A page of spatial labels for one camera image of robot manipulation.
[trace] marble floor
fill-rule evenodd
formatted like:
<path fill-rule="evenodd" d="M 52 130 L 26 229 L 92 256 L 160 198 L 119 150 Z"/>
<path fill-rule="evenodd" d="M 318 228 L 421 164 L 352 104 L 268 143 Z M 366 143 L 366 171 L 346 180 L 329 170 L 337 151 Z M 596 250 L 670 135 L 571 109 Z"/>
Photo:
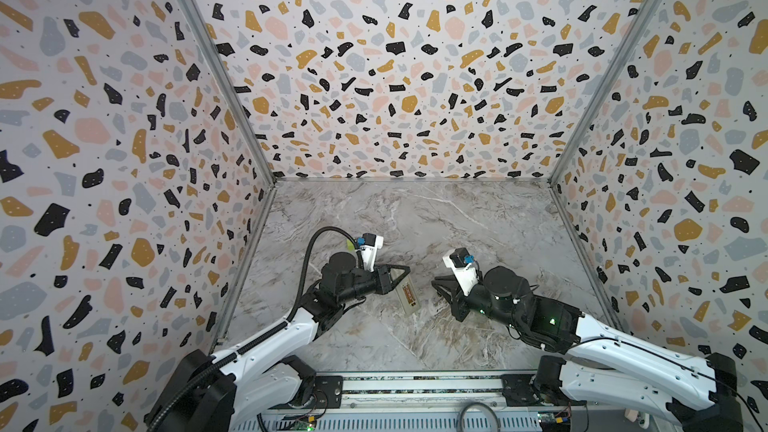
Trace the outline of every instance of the marble floor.
<path fill-rule="evenodd" d="M 378 263 L 406 264 L 421 304 L 405 315 L 396 293 L 370 295 L 296 352 L 317 370 L 536 369 L 542 352 L 470 313 L 457 322 L 430 285 L 449 274 L 443 254 L 465 246 L 483 271 L 504 264 L 556 298 L 603 319 L 586 273 L 542 182 L 279 182 L 256 256 L 226 334 L 242 341 L 286 314 L 306 244 L 321 226 L 384 237 Z M 344 239 L 315 243 L 307 283 Z"/>

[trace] metal base plate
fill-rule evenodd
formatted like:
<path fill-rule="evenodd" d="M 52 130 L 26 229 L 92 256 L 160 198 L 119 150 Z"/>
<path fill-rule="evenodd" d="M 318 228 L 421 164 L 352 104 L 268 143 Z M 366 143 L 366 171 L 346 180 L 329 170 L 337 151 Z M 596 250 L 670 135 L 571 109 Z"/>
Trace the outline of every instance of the metal base plate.
<path fill-rule="evenodd" d="M 317 397 L 317 408 L 338 409 L 341 407 L 341 394 L 344 391 L 344 377 L 341 375 L 318 375 L 313 393 Z"/>
<path fill-rule="evenodd" d="M 502 432 L 541 432 L 536 412 L 509 410 L 497 412 Z M 290 426 L 292 420 L 282 420 L 279 415 L 265 412 L 264 423 L 268 430 L 281 430 Z M 392 432 L 452 432 L 457 429 L 457 411 L 450 412 L 390 412 L 370 411 L 364 414 L 333 412 L 316 422 L 315 430 L 343 430 L 344 432 L 367 432 L 369 430 Z M 467 412 L 464 419 L 467 432 L 487 432 L 491 429 L 488 419 L 480 412 Z M 233 430 L 258 430 L 255 420 L 243 422 Z"/>
<path fill-rule="evenodd" d="M 504 374 L 502 379 L 502 395 L 507 401 L 507 407 L 533 406 L 539 402 L 531 386 L 533 374 Z"/>

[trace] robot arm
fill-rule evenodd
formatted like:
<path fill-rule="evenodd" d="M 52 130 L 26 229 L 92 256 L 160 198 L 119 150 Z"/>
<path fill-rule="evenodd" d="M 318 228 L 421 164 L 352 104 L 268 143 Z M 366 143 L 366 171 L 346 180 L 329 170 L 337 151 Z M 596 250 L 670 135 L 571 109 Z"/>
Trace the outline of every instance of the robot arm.
<path fill-rule="evenodd" d="M 544 357 L 534 380 L 543 400 L 623 405 L 681 424 L 686 432 L 742 430 L 732 359 L 721 354 L 699 358 L 639 340 L 576 307 L 534 294 L 527 279 L 506 267 L 483 276 L 466 248 L 450 251 L 443 261 L 453 275 L 436 277 L 432 286 L 460 322 L 474 310 L 515 329 L 533 347 L 613 369 Z"/>
<path fill-rule="evenodd" d="M 211 356 L 201 350 L 188 354 L 144 417 L 149 432 L 225 432 L 275 405 L 308 404 L 315 371 L 291 354 L 329 331 L 367 295 L 391 292 L 410 273 L 405 265 L 375 264 L 382 243 L 379 235 L 364 234 L 353 243 L 360 260 L 348 252 L 333 254 L 295 312 L 245 341 Z M 360 302 L 347 307 L 353 300 Z"/>

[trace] black cable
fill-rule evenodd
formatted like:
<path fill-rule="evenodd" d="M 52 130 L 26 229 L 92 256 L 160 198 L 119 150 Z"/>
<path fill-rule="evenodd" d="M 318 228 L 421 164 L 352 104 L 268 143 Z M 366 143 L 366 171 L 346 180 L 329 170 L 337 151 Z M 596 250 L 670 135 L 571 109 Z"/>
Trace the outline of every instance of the black cable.
<path fill-rule="evenodd" d="M 314 288 L 315 288 L 315 287 L 317 287 L 317 285 L 320 283 L 320 281 L 321 281 L 321 280 L 322 280 L 322 279 L 321 279 L 321 278 L 319 278 L 319 279 L 317 279 L 316 281 L 314 281 L 314 282 L 312 283 L 312 285 L 310 285 L 310 288 L 308 288 L 308 289 L 307 289 L 307 291 L 311 291 L 311 290 L 314 290 Z"/>
<path fill-rule="evenodd" d="M 168 400 L 168 403 L 163 407 L 160 412 L 158 412 L 158 415 L 154 417 L 152 422 L 150 422 L 149 427 L 147 427 L 147 432 L 157 432 L 158 428 L 160 427 L 160 424 L 162 424 L 163 420 L 170 414 L 170 411 L 176 406 L 179 400 L 181 400 L 185 395 L 187 395 L 189 392 L 191 392 L 193 389 L 195 389 L 198 385 L 200 385 L 204 380 L 206 380 L 208 377 L 210 377 L 214 372 L 221 369 L 223 366 L 227 365 L 229 362 L 232 362 L 233 360 L 237 360 L 237 358 L 241 355 L 243 355 L 248 350 L 251 350 L 258 344 L 261 344 L 268 338 L 272 337 L 274 334 L 276 334 L 279 331 L 282 331 L 285 329 L 285 327 L 288 325 L 287 322 L 281 322 L 278 325 L 272 327 L 270 330 L 264 332 L 259 337 L 255 338 L 253 341 L 248 342 L 243 347 L 237 349 L 237 352 L 233 352 L 232 354 L 227 355 L 225 358 L 219 360 L 215 364 L 209 365 L 207 368 L 203 369 L 201 372 L 199 372 L 197 375 L 192 377 L 185 386 L 179 390 L 176 395 L 174 395 L 170 400 Z"/>
<path fill-rule="evenodd" d="M 232 354 L 229 354 L 225 358 L 216 362 L 216 364 L 203 369 L 201 372 L 195 375 L 192 380 L 187 382 L 186 385 L 183 386 L 181 390 L 179 390 L 176 395 L 168 401 L 168 404 L 162 410 L 160 410 L 160 412 L 158 412 L 158 415 L 154 417 L 154 420 L 152 420 L 152 422 L 149 424 L 149 427 L 147 427 L 147 432 L 156 432 L 160 424 L 163 422 L 163 420 L 165 420 L 168 414 L 170 414 L 170 411 L 174 408 L 178 401 L 182 399 L 183 396 L 187 395 L 190 391 L 192 391 L 192 389 L 200 385 L 200 382 L 210 377 L 215 371 L 221 369 L 223 366 L 227 365 L 229 362 L 235 359 L 237 359 L 237 354 L 233 352 Z"/>
<path fill-rule="evenodd" d="M 326 396 L 326 408 L 322 411 L 322 414 L 320 414 L 318 416 L 315 416 L 315 420 L 318 420 L 319 418 L 321 418 L 323 415 L 326 414 L 326 412 L 328 411 L 328 403 L 329 403 L 328 402 L 328 395 L 325 392 L 323 392 L 322 390 L 318 390 L 318 392 L 320 392 L 322 395 Z"/>
<path fill-rule="evenodd" d="M 312 246 L 314 245 L 315 240 L 317 240 L 317 238 L 323 232 L 328 232 L 328 231 L 338 232 L 339 234 L 346 237 L 346 239 L 352 243 L 355 249 L 357 249 L 358 265 L 360 266 L 360 268 L 362 268 L 362 254 L 360 253 L 360 246 L 357 244 L 355 239 L 352 238 L 352 236 L 349 233 L 345 232 L 344 230 L 338 227 L 333 227 L 333 226 L 322 227 L 317 232 L 315 232 L 312 238 L 310 239 L 309 245 L 306 246 L 306 253 L 304 254 L 304 263 L 301 269 L 301 278 L 299 279 L 299 291 L 296 293 L 296 300 L 293 303 L 293 308 L 291 309 L 290 314 L 288 315 L 287 322 L 281 322 L 280 324 L 276 325 L 269 331 L 255 338 L 253 341 L 248 342 L 243 347 L 237 349 L 236 353 L 233 352 L 232 354 L 227 355 L 225 358 L 219 360 L 215 364 L 209 365 L 207 368 L 203 369 L 201 372 L 195 375 L 192 379 L 190 379 L 186 383 L 185 386 L 181 388 L 181 390 L 179 390 L 168 401 L 168 404 L 164 408 L 160 409 L 160 411 L 155 416 L 155 418 L 150 422 L 149 427 L 147 427 L 147 432 L 157 432 L 158 428 L 160 427 L 160 424 L 162 424 L 163 420 L 165 420 L 168 414 L 170 414 L 170 411 L 176 406 L 178 401 L 181 400 L 185 395 L 187 395 L 193 389 L 195 389 L 198 385 L 200 385 L 204 380 L 210 377 L 214 372 L 221 369 L 223 366 L 227 365 L 229 362 L 237 360 L 239 356 L 243 355 L 248 350 L 251 350 L 258 344 L 261 344 L 262 342 L 272 337 L 277 332 L 285 329 L 288 323 L 293 321 L 293 318 L 296 316 L 296 312 L 298 312 L 299 310 L 299 302 L 301 301 L 301 296 L 304 293 L 304 283 L 306 282 L 306 269 L 307 267 L 309 267 L 309 264 L 310 264 L 310 254 L 312 253 Z M 264 427 L 264 422 L 261 419 L 261 415 L 259 415 L 258 418 L 259 418 L 259 426 L 264 429 L 264 432 L 266 432 L 266 428 Z"/>
<path fill-rule="evenodd" d="M 312 403 L 312 407 L 314 408 L 314 407 L 315 407 L 315 404 L 317 403 L 317 396 L 315 396 L 314 394 L 312 394 L 312 397 L 310 397 L 310 399 L 314 399 L 314 400 L 311 402 L 311 403 Z M 299 406 L 299 407 L 293 407 L 293 405 L 291 405 L 291 404 L 288 404 L 288 407 L 290 407 L 290 408 L 292 408 L 292 409 L 305 409 L 305 408 L 307 408 L 307 404 L 309 404 L 309 403 L 310 403 L 310 401 L 308 400 L 307 402 L 305 402 L 305 403 L 304 403 L 304 405 L 301 405 L 301 406 Z"/>
<path fill-rule="evenodd" d="M 644 348 L 644 347 L 641 347 L 641 346 L 639 346 L 639 345 L 635 345 L 635 344 L 632 344 L 631 342 L 620 341 L 620 340 L 618 340 L 618 339 L 616 339 L 616 338 L 612 338 L 612 337 L 596 337 L 596 338 L 591 338 L 591 339 L 589 339 L 589 340 L 587 340 L 587 341 L 583 341 L 583 342 L 581 342 L 581 343 L 579 343 L 579 344 L 571 345 L 571 347 L 569 347 L 569 348 L 568 348 L 568 350 L 566 350 L 566 352 L 568 352 L 568 351 L 569 351 L 569 350 L 571 350 L 572 348 L 576 348 L 576 347 L 578 347 L 578 346 L 580 346 L 580 345 L 583 345 L 583 344 L 588 344 L 589 342 L 595 342 L 595 341 L 613 341 L 613 342 L 618 342 L 618 343 L 620 343 L 620 344 L 629 345 L 630 347 L 634 347 L 634 348 L 636 348 L 636 349 L 642 350 L 643 352 L 646 352 L 646 353 L 648 353 L 648 354 L 654 355 L 654 356 L 656 356 L 656 357 L 658 357 L 658 358 L 660 358 L 660 359 L 666 360 L 667 362 L 670 362 L 671 364 L 675 364 L 675 365 L 677 365 L 677 367 L 679 367 L 679 368 L 681 368 L 681 369 L 683 369 L 683 370 L 687 370 L 687 371 L 691 372 L 692 374 L 696 374 L 696 375 L 699 375 L 699 376 L 701 376 L 701 377 L 703 377 L 703 378 L 705 378 L 705 379 L 710 379 L 710 380 L 712 380 L 712 381 L 713 381 L 713 382 L 715 382 L 716 384 L 720 384 L 720 385 L 723 385 L 723 386 L 725 386 L 726 388 L 728 388 L 729 390 L 731 390 L 731 391 L 732 391 L 732 392 L 733 392 L 733 393 L 734 393 L 734 394 L 735 394 L 735 395 L 736 395 L 736 396 L 739 398 L 739 400 L 741 400 L 741 403 L 742 403 L 742 404 L 744 404 L 744 407 L 745 407 L 745 408 L 746 408 L 746 409 L 747 409 L 747 410 L 750 412 L 750 415 L 752 416 L 752 420 L 754 420 L 754 421 L 755 421 L 755 424 L 756 424 L 756 425 L 757 425 L 757 427 L 760 429 L 760 432 L 765 432 L 765 431 L 764 431 L 764 429 L 763 429 L 763 426 L 761 426 L 761 425 L 760 425 L 760 422 L 758 421 L 757 417 L 755 417 L 755 414 L 754 414 L 754 412 L 752 411 L 752 408 L 751 408 L 751 407 L 748 405 L 748 403 L 746 402 L 746 400 L 744 400 L 744 398 L 743 398 L 743 397 L 741 397 L 741 394 L 739 394 L 739 391 L 738 391 L 738 390 L 736 390 L 735 388 L 733 388 L 733 387 L 731 387 L 730 385 L 726 384 L 726 383 L 725 383 L 725 382 L 723 382 L 722 380 L 716 379 L 716 378 L 714 378 L 714 377 L 710 377 L 709 375 L 706 375 L 706 374 L 702 374 L 702 373 L 701 373 L 701 372 L 699 372 L 698 370 L 694 370 L 694 369 L 692 369 L 692 368 L 690 368 L 690 367 L 687 367 L 687 366 L 685 366 L 685 365 L 682 365 L 682 364 L 680 364 L 679 362 L 676 362 L 675 360 L 672 360 L 672 359 L 670 359 L 670 358 L 667 358 L 667 357 L 665 357 L 665 356 L 663 356 L 663 355 L 661 355 L 661 354 L 657 354 L 656 352 L 654 352 L 654 351 L 652 351 L 652 350 L 648 350 L 648 349 L 646 349 L 646 348 Z"/>
<path fill-rule="evenodd" d="M 534 293 L 533 293 L 533 291 L 534 291 L 534 290 L 536 290 L 538 287 L 539 287 L 539 285 L 538 285 L 538 284 L 533 284 L 533 285 L 531 286 L 531 288 L 528 290 L 528 292 L 527 292 L 526 294 L 524 294 L 524 295 L 521 295 L 520 297 L 518 297 L 518 299 L 519 299 L 519 300 L 523 300 L 523 299 L 524 299 L 524 298 L 526 298 L 527 296 L 529 296 L 529 295 L 533 295 L 533 294 L 534 294 Z"/>
<path fill-rule="evenodd" d="M 587 432 L 587 430 L 589 430 L 589 407 L 587 407 L 587 402 L 584 402 L 584 413 L 587 415 L 587 427 L 584 427 L 584 430 L 581 432 Z"/>
<path fill-rule="evenodd" d="M 511 327 L 507 327 L 507 334 L 509 334 L 509 337 L 512 337 L 512 331 L 510 331 L 510 330 L 509 330 L 510 328 L 511 328 Z M 521 335 L 520 335 L 520 333 L 518 332 L 518 336 L 517 336 L 517 337 L 512 337 L 512 338 L 513 338 L 515 341 L 519 341 L 521 337 L 522 337 L 522 336 L 521 336 Z"/>
<path fill-rule="evenodd" d="M 310 409 L 309 412 L 307 412 L 305 414 L 302 414 L 302 415 L 298 415 L 298 416 L 291 416 L 290 418 L 288 418 L 287 416 L 283 417 L 283 420 L 293 420 L 293 423 L 292 424 L 288 424 L 287 426 L 283 427 L 282 429 L 278 429 L 278 430 L 293 430 L 293 427 L 296 424 L 299 423 L 299 420 L 302 420 L 302 419 L 305 419 L 305 418 L 308 418 L 309 416 L 311 416 L 312 412 L 315 411 L 315 404 L 317 404 L 317 396 L 312 394 L 312 398 L 314 398 L 315 400 L 314 400 L 314 402 L 312 402 L 312 408 Z"/>
<path fill-rule="evenodd" d="M 363 297 L 363 298 L 362 298 L 362 300 L 361 300 L 360 302 L 355 302 L 355 303 L 354 303 L 354 304 L 352 304 L 351 306 L 349 306 L 349 307 L 345 308 L 345 309 L 344 309 L 344 310 L 341 312 L 341 315 L 344 315 L 344 314 L 346 314 L 347 312 L 349 312 L 351 309 L 354 309 L 354 308 L 355 308 L 355 307 L 357 307 L 358 305 L 363 305 L 363 304 L 366 302 L 366 299 L 367 299 L 367 297 Z"/>
<path fill-rule="evenodd" d="M 299 288 L 296 291 L 296 300 L 293 302 L 293 307 L 290 310 L 290 313 L 288 314 L 288 318 L 286 319 L 288 322 L 293 321 L 293 318 L 296 316 L 296 312 L 299 311 L 299 303 L 301 302 L 301 296 L 304 295 L 304 283 L 306 282 L 306 269 L 310 266 L 310 255 L 312 255 L 312 246 L 315 245 L 315 240 L 323 233 L 328 231 L 334 231 L 338 232 L 339 234 L 346 237 L 348 241 L 352 243 L 352 245 L 357 250 L 357 262 L 358 267 L 362 268 L 362 254 L 360 253 L 360 246 L 357 244 L 354 238 L 347 233 L 346 231 L 333 226 L 326 226 L 321 227 L 318 229 L 317 232 L 315 232 L 312 235 L 312 238 L 310 239 L 310 243 L 306 245 L 306 252 L 304 252 L 304 262 L 301 265 L 301 276 L 299 277 Z"/>

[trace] terrazzo patterned wall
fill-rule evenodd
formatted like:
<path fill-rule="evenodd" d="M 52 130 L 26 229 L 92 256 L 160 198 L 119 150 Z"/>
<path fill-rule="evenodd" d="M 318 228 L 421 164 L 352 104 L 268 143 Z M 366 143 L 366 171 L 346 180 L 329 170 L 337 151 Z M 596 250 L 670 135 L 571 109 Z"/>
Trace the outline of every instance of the terrazzo patterned wall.
<path fill-rule="evenodd" d="M 732 357 L 763 424 L 766 15 L 768 0 L 664 0 L 556 185 L 629 330 Z"/>
<path fill-rule="evenodd" d="M 0 429 L 143 430 L 263 191 L 176 0 L 0 0 Z"/>
<path fill-rule="evenodd" d="M 198 0 L 278 177 L 545 177 L 642 0 Z"/>

